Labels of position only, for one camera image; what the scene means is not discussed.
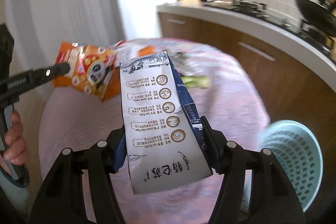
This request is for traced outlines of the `person's left hand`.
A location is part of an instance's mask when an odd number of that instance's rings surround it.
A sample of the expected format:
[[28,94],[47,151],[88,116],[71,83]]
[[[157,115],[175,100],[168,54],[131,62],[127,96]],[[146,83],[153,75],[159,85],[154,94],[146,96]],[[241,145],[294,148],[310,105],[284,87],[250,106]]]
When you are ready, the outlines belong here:
[[5,135],[7,149],[1,156],[1,167],[10,174],[6,162],[14,165],[26,165],[29,162],[29,150],[25,139],[23,138],[23,124],[21,116],[14,110],[11,113],[12,126]]

